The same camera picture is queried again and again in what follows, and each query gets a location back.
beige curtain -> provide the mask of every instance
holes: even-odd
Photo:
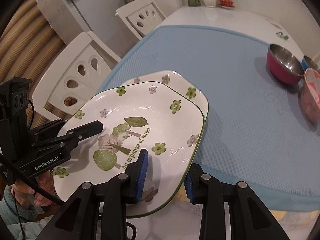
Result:
[[[32,79],[29,95],[53,60],[65,48],[64,42],[50,27],[35,0],[25,0],[0,37],[0,82],[13,76]],[[45,108],[60,118],[66,114],[47,103]],[[31,121],[31,106],[27,109]],[[48,122],[35,113],[32,127]]]

human hand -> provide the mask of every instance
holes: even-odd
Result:
[[[39,186],[49,192],[50,194],[54,194],[54,188],[52,183],[52,175],[50,171],[46,171],[45,173],[39,175]],[[30,188],[27,184],[22,182],[20,179],[16,180],[16,183],[12,185],[11,194],[13,195],[13,191],[15,192],[16,200],[19,204],[28,209],[30,200],[27,194],[34,194],[35,191]],[[43,197],[41,194],[36,193],[35,195],[35,202],[36,206],[48,206],[52,203],[52,201],[48,200],[47,198]]]

white chair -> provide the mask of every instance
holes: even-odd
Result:
[[[141,40],[155,29],[166,16],[154,0],[135,0],[120,7],[115,14]]]
[[[50,121],[59,119],[44,108],[49,102],[75,114],[96,93],[121,60],[92,31],[79,34],[50,65],[35,88],[35,111]]]

light blue tablecloth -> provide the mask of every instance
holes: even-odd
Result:
[[[320,206],[319,128],[304,117],[298,87],[269,72],[267,50],[268,44],[228,30],[162,26],[122,59],[98,92],[147,73],[177,71],[209,100],[194,162],[220,181],[246,181],[270,209],[313,211]]]

white ceramic plate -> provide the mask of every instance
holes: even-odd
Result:
[[[220,5],[222,8],[225,8],[225,9],[233,9],[234,8],[234,6],[232,6],[232,7],[229,7],[229,6],[223,6],[223,5]]]
[[[204,119],[207,119],[209,103],[204,93],[202,93],[198,88],[191,84],[179,73],[172,70],[163,70],[159,72],[150,73],[144,76],[135,77],[127,80],[122,84],[122,86],[127,86],[131,84],[137,84],[139,82],[147,81],[157,81],[171,87],[173,90],[182,94],[184,97],[188,98],[194,102],[202,111]]]
[[[102,134],[88,138],[54,170],[57,195],[66,201],[85,181],[99,184],[125,171],[142,148],[149,164],[142,198],[127,217],[152,214],[179,190],[198,148],[204,116],[193,102],[159,82],[106,90],[90,99],[60,130],[99,120]]]

